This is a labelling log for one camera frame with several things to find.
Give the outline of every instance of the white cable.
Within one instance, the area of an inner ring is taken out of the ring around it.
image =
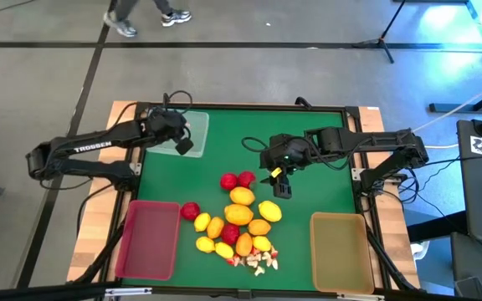
[[[431,120],[429,121],[428,123],[426,123],[425,125],[422,125],[420,127],[418,127],[417,129],[413,130],[413,132],[417,132],[418,130],[421,130],[421,129],[424,129],[428,126],[430,126],[431,124],[435,123],[435,122],[438,122],[446,117],[448,117],[449,115],[453,114],[454,112],[462,109],[465,105],[471,103],[472,101],[478,99],[480,96],[482,95],[482,91],[479,92],[478,94],[476,94],[474,97],[472,97],[471,99],[469,99],[468,101],[464,102],[463,104],[459,105],[458,107],[450,110],[448,113],[442,115],[442,116],[439,116],[438,118],[434,119],[434,120]]]
[[[425,148],[436,149],[436,150],[444,150],[448,148],[454,148],[459,146],[459,143],[453,145],[426,145]]]

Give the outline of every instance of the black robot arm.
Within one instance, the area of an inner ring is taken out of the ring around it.
[[[46,181],[60,175],[104,177],[116,190],[130,191],[137,176],[128,162],[102,163],[70,159],[71,155],[118,146],[131,148],[159,145],[167,140],[177,143],[180,155],[187,153],[192,142],[182,113],[163,107],[151,109],[147,117],[113,125],[108,130],[73,137],[56,137],[43,142],[26,155],[28,172],[35,180]]]
[[[365,193],[381,190],[383,182],[401,169],[418,168],[428,161],[422,139],[410,129],[354,133],[345,128],[326,127],[306,130],[304,136],[274,135],[269,142],[260,151],[260,168],[271,171],[266,181],[273,187],[274,196],[281,198],[291,198],[288,175],[314,163],[326,164],[334,170],[346,168],[355,152],[393,151],[378,167],[360,174],[357,190]],[[329,164],[345,157],[348,159],[343,166]]]

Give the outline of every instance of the person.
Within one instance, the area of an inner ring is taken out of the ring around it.
[[[138,0],[118,0],[115,9],[104,14],[104,23],[109,27],[116,28],[116,32],[125,37],[135,37],[137,31],[131,25],[128,16],[137,2]],[[171,8],[168,0],[154,0],[154,2],[161,11],[163,27],[170,27],[176,23],[184,23],[191,19],[190,12]]]

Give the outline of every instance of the tripod stand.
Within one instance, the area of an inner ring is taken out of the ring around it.
[[[403,5],[405,5],[405,2],[407,0],[402,0],[401,4],[399,4],[399,8],[397,11],[393,14],[392,21],[386,26],[386,29],[384,29],[384,32],[382,32],[381,36],[379,38],[363,41],[360,43],[354,43],[352,45],[353,48],[359,48],[359,49],[365,49],[365,48],[382,48],[386,52],[386,55],[390,59],[390,63],[394,63],[392,54],[390,54],[390,49],[388,49],[388,46],[386,45],[386,42],[384,42],[384,38],[386,37],[386,34],[388,33],[388,30],[390,30],[390,27],[393,24],[393,21],[397,18],[399,12],[401,12],[401,8],[403,8]]]

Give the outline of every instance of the green table surface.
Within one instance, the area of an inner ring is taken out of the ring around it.
[[[262,110],[201,110],[209,114],[208,138],[201,158],[170,156],[147,152],[143,162],[139,200],[161,202],[197,202],[202,212],[224,218],[223,209],[231,204],[219,180],[226,172],[253,171],[258,180],[268,172],[259,169],[259,154],[241,146],[246,136],[266,143],[281,133],[303,135],[304,130],[324,126],[343,126],[337,113],[285,112]],[[351,172],[331,171],[324,165],[308,166],[290,176],[293,197],[273,196],[272,187],[258,183],[256,201],[251,205],[254,218],[260,218],[258,204],[277,203],[281,221],[272,223],[269,240],[279,250],[279,269],[266,268],[255,277],[249,269],[233,267],[216,253],[196,249],[198,237],[193,224],[182,220],[176,263],[167,281],[125,278],[124,285],[174,286],[194,288],[281,289],[314,291],[310,258],[310,217],[314,212],[353,213]]]

